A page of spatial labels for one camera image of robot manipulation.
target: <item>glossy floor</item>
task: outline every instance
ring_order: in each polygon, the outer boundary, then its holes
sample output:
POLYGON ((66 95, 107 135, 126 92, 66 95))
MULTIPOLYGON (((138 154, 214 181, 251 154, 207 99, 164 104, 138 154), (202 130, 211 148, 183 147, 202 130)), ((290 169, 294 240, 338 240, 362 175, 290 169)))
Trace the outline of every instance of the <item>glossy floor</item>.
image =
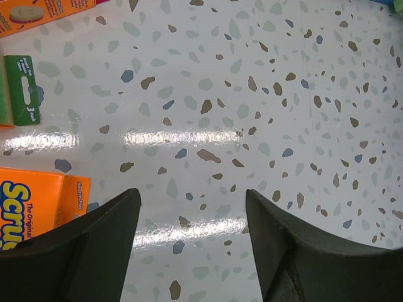
POLYGON ((403 244, 402 25, 367 0, 112 0, 2 39, 43 123, 1 132, 0 164, 89 176, 90 208, 140 189, 122 301, 261 301, 247 188, 403 244))

